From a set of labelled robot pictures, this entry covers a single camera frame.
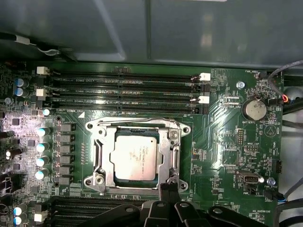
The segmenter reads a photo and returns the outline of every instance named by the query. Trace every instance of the electrolytic capacitor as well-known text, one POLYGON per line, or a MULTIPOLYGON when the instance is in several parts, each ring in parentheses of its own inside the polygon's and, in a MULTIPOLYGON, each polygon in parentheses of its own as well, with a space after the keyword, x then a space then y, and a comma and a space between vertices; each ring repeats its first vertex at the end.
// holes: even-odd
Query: electrolytic capacitor
POLYGON ((51 130, 47 127, 45 128, 40 128, 37 130, 37 134, 38 136, 42 137, 42 136, 47 136, 51 133, 51 130))
POLYGON ((8 137, 13 136, 15 133, 14 131, 1 131, 0 132, 0 139, 6 139, 8 137))
POLYGON ((46 176, 48 176, 49 170, 48 169, 41 169, 38 172, 35 173, 35 177, 37 180, 42 180, 46 176))
POLYGON ((22 150, 20 148, 15 148, 11 150, 6 151, 6 157, 13 158, 16 155, 20 155, 22 153, 22 150))
POLYGON ((49 157, 48 156, 38 157, 36 159, 36 165, 38 167, 42 167, 42 166, 46 165, 47 163, 49 163, 49 157))
POLYGON ((19 206, 14 208, 14 215, 19 216, 26 210, 27 210, 27 205, 25 203, 21 203, 19 206))
POLYGON ((26 221, 27 219, 27 214, 26 213, 22 213, 21 215, 17 216, 14 218, 13 222, 14 225, 21 225, 24 221, 26 221))
POLYGON ((26 98, 26 97, 28 97, 29 92, 24 88, 18 87, 15 90, 15 95, 26 98))
POLYGON ((43 151, 46 151, 46 150, 49 150, 51 146, 49 145, 48 142, 44 142, 44 143, 39 143, 36 147, 37 151, 38 152, 43 152, 43 151))
POLYGON ((29 82, 26 79, 18 78, 15 80, 15 84, 17 87, 28 87, 29 82))
POLYGON ((52 115, 54 115, 54 110, 50 110, 50 109, 45 109, 45 110, 43 110, 43 115, 44 116, 52 116, 52 115))

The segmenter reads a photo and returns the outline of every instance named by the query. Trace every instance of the gray cable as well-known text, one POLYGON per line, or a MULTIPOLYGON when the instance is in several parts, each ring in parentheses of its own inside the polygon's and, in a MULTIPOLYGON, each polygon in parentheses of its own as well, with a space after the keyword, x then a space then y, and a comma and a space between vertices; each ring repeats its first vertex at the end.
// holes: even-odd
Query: gray cable
POLYGON ((279 69, 276 69, 275 71, 273 71, 273 72, 269 75, 269 77, 268 77, 268 85, 270 85, 271 88, 272 88, 278 95, 282 96, 282 95, 283 95, 283 92, 280 91, 279 88, 277 88, 277 86, 276 86, 276 85, 274 84, 274 82, 272 81, 272 78, 273 78, 276 74, 282 72, 283 70, 286 70, 286 69, 288 69, 288 68, 291 68, 291 67, 297 66, 297 65, 301 65, 301 64, 303 64, 303 60, 295 61, 295 62, 286 64, 286 65, 280 67, 279 69))
POLYGON ((287 199, 287 197, 293 193, 295 190, 297 190, 298 187, 300 187, 303 184, 303 177, 295 183, 288 191, 284 194, 284 197, 287 199))
POLYGON ((303 129, 303 123, 282 120, 282 125, 286 126, 286 127, 290 127, 290 128, 295 128, 295 129, 303 129))

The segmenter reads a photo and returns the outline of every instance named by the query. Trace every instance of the cable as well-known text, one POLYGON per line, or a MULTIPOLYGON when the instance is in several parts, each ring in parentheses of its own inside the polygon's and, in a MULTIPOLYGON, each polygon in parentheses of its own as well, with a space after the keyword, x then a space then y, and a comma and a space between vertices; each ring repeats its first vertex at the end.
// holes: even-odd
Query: cable
POLYGON ((279 69, 276 69, 275 71, 273 71, 273 72, 269 75, 269 77, 268 77, 268 85, 270 85, 271 88, 272 88, 278 95, 280 95, 280 96, 283 97, 283 92, 280 91, 279 88, 274 84, 274 82, 272 81, 272 78, 273 78, 276 74, 282 72, 283 70, 286 70, 286 69, 288 69, 288 68, 291 68, 291 67, 294 67, 294 66, 297 66, 297 65, 301 65, 301 64, 303 64, 303 60, 295 61, 295 62, 286 64, 286 65, 280 67, 279 69))
POLYGON ((282 211, 303 207, 303 199, 292 200, 276 206, 274 210, 273 227, 279 227, 279 217, 282 211))
POLYGON ((290 128, 295 128, 295 129, 303 129, 303 123, 282 120, 282 125, 286 126, 286 127, 290 127, 290 128))
POLYGON ((284 197, 287 199, 287 197, 293 193, 295 190, 297 190, 298 187, 300 187, 303 184, 303 177, 295 183, 288 191, 284 194, 284 197))
POLYGON ((279 227, 289 227, 298 223, 303 223, 303 216, 296 216, 280 222, 279 227))

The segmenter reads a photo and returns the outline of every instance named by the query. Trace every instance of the wire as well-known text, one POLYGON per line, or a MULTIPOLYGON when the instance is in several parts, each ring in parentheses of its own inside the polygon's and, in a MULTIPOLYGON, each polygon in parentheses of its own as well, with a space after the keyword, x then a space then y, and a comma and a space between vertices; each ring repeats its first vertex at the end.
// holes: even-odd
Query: wire
POLYGON ((298 223, 303 223, 303 216, 296 216, 280 222, 279 227, 289 227, 298 223))
POLYGON ((287 95, 282 95, 282 99, 285 103, 288 103, 288 97, 287 95))
POLYGON ((295 61, 295 62, 286 64, 286 65, 284 65, 284 66, 282 66, 282 67, 276 69, 275 71, 273 71, 273 72, 269 75, 269 77, 268 77, 268 85, 270 85, 271 88, 272 88, 278 95, 280 95, 280 96, 283 97, 283 95, 284 95, 283 92, 280 91, 280 89, 274 84, 274 82, 272 81, 272 78, 273 78, 276 74, 282 72, 283 70, 286 70, 286 69, 288 69, 288 68, 291 68, 291 67, 294 67, 294 66, 297 66, 297 65, 301 65, 301 64, 303 64, 303 60, 295 61))
POLYGON ((285 127, 290 127, 290 128, 295 128, 295 129, 303 129, 303 123, 282 120, 282 125, 285 127))
POLYGON ((303 177, 295 183, 288 191, 284 194, 284 197, 287 199, 287 197, 293 193, 295 190, 297 190, 298 187, 300 187, 303 184, 303 177))

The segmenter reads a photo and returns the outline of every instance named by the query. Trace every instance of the screw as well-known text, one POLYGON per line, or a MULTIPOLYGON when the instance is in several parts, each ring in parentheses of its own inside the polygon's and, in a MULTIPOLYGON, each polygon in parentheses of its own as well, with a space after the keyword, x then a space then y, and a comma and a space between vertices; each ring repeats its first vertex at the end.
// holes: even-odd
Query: screw
POLYGON ((215 212, 216 214, 222 214, 222 210, 220 210, 219 208, 213 209, 213 212, 215 212))
POLYGON ((97 184, 103 184, 103 182, 104 182, 103 176, 97 176, 96 177, 96 183, 97 184))
POLYGON ((177 138, 178 138, 178 135, 179 135, 179 133, 178 133, 177 131, 175 131, 175 130, 170 131, 170 133, 169 133, 169 137, 170 137, 172 140, 177 139, 177 138))
POLYGON ((182 203, 180 203, 180 206, 181 206, 181 207, 188 207, 188 206, 189 206, 189 204, 188 204, 188 203, 186 203, 186 202, 182 202, 182 203))
POLYGON ((272 177, 268 178, 266 183, 269 185, 269 186, 274 186, 276 184, 276 180, 272 177))
POLYGON ((236 86, 237 86, 237 89, 241 90, 245 87, 245 83, 242 81, 238 81, 236 86))

